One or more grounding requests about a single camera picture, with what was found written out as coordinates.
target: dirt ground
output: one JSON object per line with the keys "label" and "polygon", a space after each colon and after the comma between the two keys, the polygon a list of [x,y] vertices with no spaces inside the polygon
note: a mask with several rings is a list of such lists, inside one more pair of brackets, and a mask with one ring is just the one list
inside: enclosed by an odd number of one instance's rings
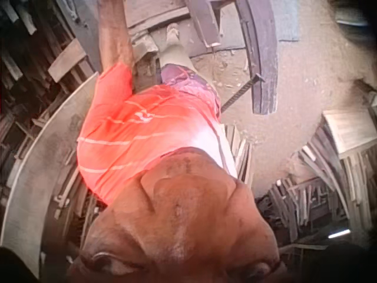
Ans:
{"label": "dirt ground", "polygon": [[[290,156],[314,134],[323,110],[360,105],[354,80],[376,86],[373,49],[348,41],[333,19],[327,0],[299,0],[299,42],[279,43],[277,113],[252,113],[251,94],[245,94],[223,115],[252,141],[256,171],[253,191],[263,196],[287,174]],[[193,59],[195,67],[215,81],[222,102],[244,84],[244,50],[222,51]]]}

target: curved metal strip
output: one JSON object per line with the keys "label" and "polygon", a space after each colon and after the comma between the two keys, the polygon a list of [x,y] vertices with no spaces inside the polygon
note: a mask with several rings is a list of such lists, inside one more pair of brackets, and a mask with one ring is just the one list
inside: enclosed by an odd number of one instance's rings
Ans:
{"label": "curved metal strip", "polygon": [[54,184],[67,155],[76,147],[97,78],[98,73],[84,82],[51,117],[27,153],[12,187],[0,244],[13,250],[36,277]]}
{"label": "curved metal strip", "polygon": [[277,39],[269,0],[235,0],[249,59],[250,77],[265,82],[252,87],[254,114],[267,115],[277,107]]}

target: foot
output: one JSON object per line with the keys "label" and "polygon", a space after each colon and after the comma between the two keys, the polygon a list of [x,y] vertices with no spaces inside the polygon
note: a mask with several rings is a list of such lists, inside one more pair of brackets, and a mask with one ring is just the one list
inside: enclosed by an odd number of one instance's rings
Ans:
{"label": "foot", "polygon": [[166,28],[166,37],[170,38],[172,36],[176,36],[179,39],[178,24],[176,24],[175,22],[168,25]]}

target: workshop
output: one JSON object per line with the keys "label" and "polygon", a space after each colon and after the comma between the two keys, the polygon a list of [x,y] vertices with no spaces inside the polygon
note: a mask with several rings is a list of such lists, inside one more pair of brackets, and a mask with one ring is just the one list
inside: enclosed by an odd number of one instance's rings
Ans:
{"label": "workshop", "polygon": [[372,2],[0,0],[0,281],[374,281]]}

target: purple shorts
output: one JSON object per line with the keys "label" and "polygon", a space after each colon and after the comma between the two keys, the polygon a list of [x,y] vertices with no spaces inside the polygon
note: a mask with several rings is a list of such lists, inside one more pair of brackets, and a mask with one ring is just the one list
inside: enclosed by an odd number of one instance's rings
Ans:
{"label": "purple shorts", "polygon": [[191,69],[167,64],[161,70],[161,78],[163,84],[202,99],[214,111],[216,117],[220,116],[220,100],[216,90]]}

